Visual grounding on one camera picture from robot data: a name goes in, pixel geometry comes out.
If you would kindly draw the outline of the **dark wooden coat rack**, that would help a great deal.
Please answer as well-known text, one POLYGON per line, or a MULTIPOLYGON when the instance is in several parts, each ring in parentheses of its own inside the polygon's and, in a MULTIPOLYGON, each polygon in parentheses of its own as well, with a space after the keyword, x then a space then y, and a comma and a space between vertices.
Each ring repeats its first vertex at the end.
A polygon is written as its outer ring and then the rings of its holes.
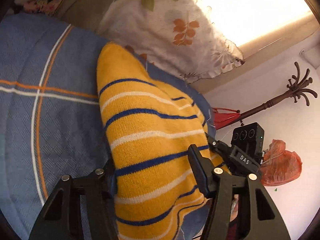
POLYGON ((304 76, 301 77, 301 70, 298 62, 294 62, 294 65, 297 70, 297 74, 292 75, 291 78, 288 79, 289 83, 286 85, 287 91, 279 96, 271 98, 270 100, 257 107, 254 107, 253 109, 245 111, 244 113, 241 113, 240 111, 241 116, 237 122, 240 122, 243 126, 244 119, 249 118, 250 116, 253 116, 261 111, 267 110, 288 98, 293 98, 294 103, 297 103, 299 99, 304 98, 306 106, 309 107, 310 100, 308 98, 308 94, 311 94, 315 99, 318 98, 318 94, 314 90, 308 88, 308 86, 313 83, 313 79, 310 76, 310 69, 307 68, 304 76))

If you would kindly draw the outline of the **red bag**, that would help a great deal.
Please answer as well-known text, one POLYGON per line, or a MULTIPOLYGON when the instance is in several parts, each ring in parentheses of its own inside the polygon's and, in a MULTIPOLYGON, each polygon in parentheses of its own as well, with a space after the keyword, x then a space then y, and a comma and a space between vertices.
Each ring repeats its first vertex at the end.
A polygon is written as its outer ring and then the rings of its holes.
POLYGON ((214 126, 215 128, 221 129, 226 126, 231 125, 234 122, 239 121, 241 116, 239 110, 229 109, 229 108, 213 108, 214 113, 214 126))

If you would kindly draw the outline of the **cream cushion with black silhouette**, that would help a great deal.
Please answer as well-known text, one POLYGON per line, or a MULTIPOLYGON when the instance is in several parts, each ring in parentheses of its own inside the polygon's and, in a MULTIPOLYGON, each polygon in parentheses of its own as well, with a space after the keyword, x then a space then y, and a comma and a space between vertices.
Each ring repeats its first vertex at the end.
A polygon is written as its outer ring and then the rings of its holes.
POLYGON ((30 0, 23 4, 23 11, 29 14, 53 16, 63 0, 30 0))

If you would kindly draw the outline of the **orange plastic bag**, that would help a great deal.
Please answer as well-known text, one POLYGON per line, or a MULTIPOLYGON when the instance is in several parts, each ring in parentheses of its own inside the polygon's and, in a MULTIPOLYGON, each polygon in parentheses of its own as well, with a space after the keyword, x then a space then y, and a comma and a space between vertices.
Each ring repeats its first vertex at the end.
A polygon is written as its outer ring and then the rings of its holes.
POLYGON ((273 139, 260 167, 261 183, 280 186, 292 182, 300 177, 302 165, 300 156, 295 151, 286 150, 283 140, 273 139))

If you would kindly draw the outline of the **yellow striped knit sweater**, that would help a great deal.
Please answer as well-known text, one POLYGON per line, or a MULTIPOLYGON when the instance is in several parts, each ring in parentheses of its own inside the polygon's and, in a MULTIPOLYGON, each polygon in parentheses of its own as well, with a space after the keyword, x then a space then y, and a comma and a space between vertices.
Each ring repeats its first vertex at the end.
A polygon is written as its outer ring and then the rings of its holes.
POLYGON ((108 43, 97 65, 99 105, 115 165, 120 239, 192 237, 208 204, 188 161, 196 145, 215 165, 208 126, 190 96, 153 79, 125 48, 108 43))

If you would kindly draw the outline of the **white leaf print pillow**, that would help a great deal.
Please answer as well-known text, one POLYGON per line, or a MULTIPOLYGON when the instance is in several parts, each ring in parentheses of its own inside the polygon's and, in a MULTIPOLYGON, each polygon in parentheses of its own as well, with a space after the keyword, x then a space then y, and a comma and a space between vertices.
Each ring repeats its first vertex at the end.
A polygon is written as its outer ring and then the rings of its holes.
POLYGON ((199 0, 114 0, 97 32, 189 83, 244 64, 199 0))

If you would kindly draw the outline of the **blue plaid bed sheet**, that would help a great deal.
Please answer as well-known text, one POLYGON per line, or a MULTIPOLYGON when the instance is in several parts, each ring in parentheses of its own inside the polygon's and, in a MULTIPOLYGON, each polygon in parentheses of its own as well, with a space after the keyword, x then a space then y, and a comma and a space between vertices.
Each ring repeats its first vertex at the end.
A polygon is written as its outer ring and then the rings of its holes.
POLYGON ((96 84, 106 43, 44 15, 1 21, 1 213, 21 239, 64 174, 109 158, 96 84))

